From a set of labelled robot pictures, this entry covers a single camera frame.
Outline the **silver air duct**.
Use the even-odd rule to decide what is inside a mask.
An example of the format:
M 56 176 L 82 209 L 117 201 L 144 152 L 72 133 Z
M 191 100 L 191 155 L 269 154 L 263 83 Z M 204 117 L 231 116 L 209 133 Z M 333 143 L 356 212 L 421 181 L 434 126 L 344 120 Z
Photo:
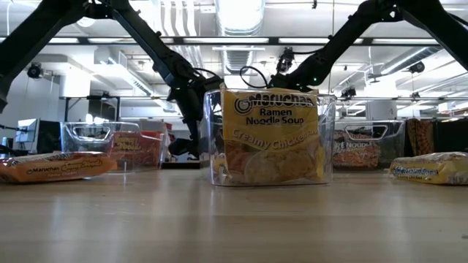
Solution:
M 263 27 L 265 0 L 214 0 L 218 33 L 222 37 L 256 37 Z M 253 61 L 254 46 L 223 46 L 226 72 L 238 74 Z

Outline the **black computer case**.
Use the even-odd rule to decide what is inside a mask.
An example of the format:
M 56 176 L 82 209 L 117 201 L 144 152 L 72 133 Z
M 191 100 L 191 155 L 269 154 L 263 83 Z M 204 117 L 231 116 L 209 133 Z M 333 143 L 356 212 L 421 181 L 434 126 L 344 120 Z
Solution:
M 40 121 L 37 137 L 37 152 L 61 151 L 61 124 L 56 121 Z

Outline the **black cabinet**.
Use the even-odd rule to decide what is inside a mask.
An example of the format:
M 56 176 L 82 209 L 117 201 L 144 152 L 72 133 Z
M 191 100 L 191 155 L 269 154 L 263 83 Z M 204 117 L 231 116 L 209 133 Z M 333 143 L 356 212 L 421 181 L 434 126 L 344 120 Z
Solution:
M 468 153 L 468 118 L 436 122 L 434 141 L 436 152 Z

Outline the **black Fire Noodle pack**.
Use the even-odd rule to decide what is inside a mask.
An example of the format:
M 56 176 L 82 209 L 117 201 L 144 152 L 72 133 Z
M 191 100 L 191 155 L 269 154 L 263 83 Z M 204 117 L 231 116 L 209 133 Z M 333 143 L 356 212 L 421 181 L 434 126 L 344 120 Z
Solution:
M 374 169 L 380 159 L 380 147 L 369 135 L 336 130 L 333 136 L 335 169 Z

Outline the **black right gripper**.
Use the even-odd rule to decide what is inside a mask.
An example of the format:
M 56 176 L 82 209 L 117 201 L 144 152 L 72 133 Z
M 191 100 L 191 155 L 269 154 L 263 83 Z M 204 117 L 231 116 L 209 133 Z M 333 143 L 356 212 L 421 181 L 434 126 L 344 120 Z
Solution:
M 271 75 L 268 82 L 268 88 L 285 88 L 300 92 L 315 92 L 310 88 L 310 84 L 317 84 L 319 80 L 319 72 L 317 70 L 311 72 L 300 72 L 298 76 L 291 77 L 289 74 L 283 74 L 279 71 Z

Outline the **white box unit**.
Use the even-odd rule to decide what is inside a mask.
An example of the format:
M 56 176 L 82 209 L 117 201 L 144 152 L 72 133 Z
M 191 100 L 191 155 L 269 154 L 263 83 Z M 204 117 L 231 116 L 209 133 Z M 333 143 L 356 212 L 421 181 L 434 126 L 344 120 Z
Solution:
M 398 110 L 395 101 L 367 101 L 366 119 L 369 121 L 393 120 L 397 118 Z

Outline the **clear plastic bin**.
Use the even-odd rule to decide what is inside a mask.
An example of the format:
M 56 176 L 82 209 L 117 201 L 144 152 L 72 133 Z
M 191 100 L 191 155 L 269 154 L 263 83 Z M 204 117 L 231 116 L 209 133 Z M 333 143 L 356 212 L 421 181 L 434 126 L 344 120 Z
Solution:
M 380 159 L 374 169 L 337 169 L 343 171 L 386 169 L 391 162 L 404 155 L 405 122 L 389 121 L 338 121 L 335 129 L 351 134 L 369 135 L 380 147 Z
M 160 131 L 142 131 L 136 123 L 127 122 L 103 122 L 80 123 L 66 122 L 61 124 L 61 149 L 70 151 L 96 151 L 106 153 L 111 146 L 111 140 L 115 132 L 140 132 L 148 137 L 156 137 L 162 140 L 160 150 L 160 163 L 164 146 L 164 135 Z
M 217 91 L 210 91 L 204 97 L 203 119 L 200 123 L 200 158 L 206 166 L 206 171 L 215 186 L 233 186 L 226 183 L 218 185 L 214 182 L 213 178 L 213 160 L 215 155 L 224 152 L 224 140 L 222 132 L 222 93 L 228 90 L 234 91 L 271 91 L 273 89 L 285 88 L 272 88 L 264 90 L 254 89 L 223 89 Z M 332 155 L 333 155 L 333 132 L 335 121 L 335 106 L 336 98 L 330 95 L 319 95 L 313 92 L 300 92 L 296 93 L 314 94 L 317 97 L 317 108 L 319 114 L 319 134 L 320 141 L 325 150 L 325 163 L 324 163 L 324 181 L 321 183 L 296 183 L 296 184 L 281 184 L 281 185 L 261 185 L 261 186 L 282 186 L 282 185 L 300 185 L 300 184 L 323 184 L 328 183 L 333 174 Z

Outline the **grey computer monitor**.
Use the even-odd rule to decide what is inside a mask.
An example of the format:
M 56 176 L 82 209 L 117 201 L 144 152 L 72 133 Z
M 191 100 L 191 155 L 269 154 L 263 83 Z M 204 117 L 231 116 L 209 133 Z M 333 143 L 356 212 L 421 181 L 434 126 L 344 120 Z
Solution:
M 27 150 L 29 153 L 37 152 L 39 118 L 18 121 L 18 130 L 15 133 L 15 148 Z

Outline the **orange patterned cloth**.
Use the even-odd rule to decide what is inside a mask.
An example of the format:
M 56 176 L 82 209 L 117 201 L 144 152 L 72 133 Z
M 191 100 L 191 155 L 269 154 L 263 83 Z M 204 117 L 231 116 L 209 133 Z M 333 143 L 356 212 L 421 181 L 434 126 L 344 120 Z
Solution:
M 413 156 L 434 152 L 434 125 L 432 121 L 409 119 L 407 121 L 407 135 Z

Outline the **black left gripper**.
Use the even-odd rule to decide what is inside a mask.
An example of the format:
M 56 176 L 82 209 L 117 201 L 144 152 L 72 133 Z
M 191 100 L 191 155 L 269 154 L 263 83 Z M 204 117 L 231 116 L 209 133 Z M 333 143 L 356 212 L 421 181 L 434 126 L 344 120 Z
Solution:
M 224 80 L 218 76 L 199 76 L 193 80 L 187 80 L 170 89 L 167 97 L 169 102 L 175 102 L 183 116 L 183 122 L 189 129 L 189 139 L 178 138 L 169 144 L 171 155 L 180 156 L 185 153 L 198 158 L 199 153 L 199 129 L 198 123 L 203 115 L 203 102 L 205 93 L 220 89 Z

